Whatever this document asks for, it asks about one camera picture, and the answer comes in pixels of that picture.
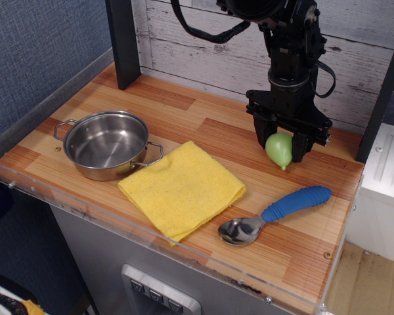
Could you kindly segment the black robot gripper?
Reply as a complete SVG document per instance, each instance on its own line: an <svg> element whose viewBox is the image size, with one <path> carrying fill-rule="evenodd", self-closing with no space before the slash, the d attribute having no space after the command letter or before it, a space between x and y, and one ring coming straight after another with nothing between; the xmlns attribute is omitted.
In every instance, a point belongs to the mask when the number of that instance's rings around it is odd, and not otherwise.
<svg viewBox="0 0 394 315"><path fill-rule="evenodd" d="M294 133L292 161L302 162L314 143L327 145L332 121L314 104L317 80L308 79L300 87L271 86L270 91L248 90L247 113L253 116L258 143L264 148L278 128Z"/></svg>

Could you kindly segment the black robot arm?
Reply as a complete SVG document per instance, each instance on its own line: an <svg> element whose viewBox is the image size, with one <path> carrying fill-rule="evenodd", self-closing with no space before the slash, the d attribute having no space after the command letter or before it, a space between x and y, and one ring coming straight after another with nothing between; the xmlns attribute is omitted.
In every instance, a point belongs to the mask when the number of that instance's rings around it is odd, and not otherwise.
<svg viewBox="0 0 394 315"><path fill-rule="evenodd" d="M263 33L271 65L269 91L248 90L247 112L253 116L258 142L279 128L293 134L292 161L302 161L314 144L327 145L332 121L316 106L315 98L334 91L317 92L318 71L333 75L319 59L325 54L326 38L319 27L315 1L218 1L229 15L256 23Z"/></svg>

